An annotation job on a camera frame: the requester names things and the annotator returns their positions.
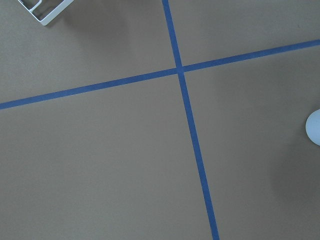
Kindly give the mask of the white cup rack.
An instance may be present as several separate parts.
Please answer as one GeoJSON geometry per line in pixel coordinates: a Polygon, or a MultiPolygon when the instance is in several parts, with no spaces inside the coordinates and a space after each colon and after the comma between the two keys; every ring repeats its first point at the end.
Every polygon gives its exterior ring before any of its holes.
{"type": "Polygon", "coordinates": [[[74,0],[18,0],[18,2],[42,25],[47,26],[74,0]]]}

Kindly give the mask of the light blue cup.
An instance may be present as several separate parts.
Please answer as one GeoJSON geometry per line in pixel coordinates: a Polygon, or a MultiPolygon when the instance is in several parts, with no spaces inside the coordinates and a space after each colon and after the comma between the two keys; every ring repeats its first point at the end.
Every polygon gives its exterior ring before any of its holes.
{"type": "Polygon", "coordinates": [[[305,123],[308,138],[316,145],[320,145],[320,109],[312,112],[305,123]]]}

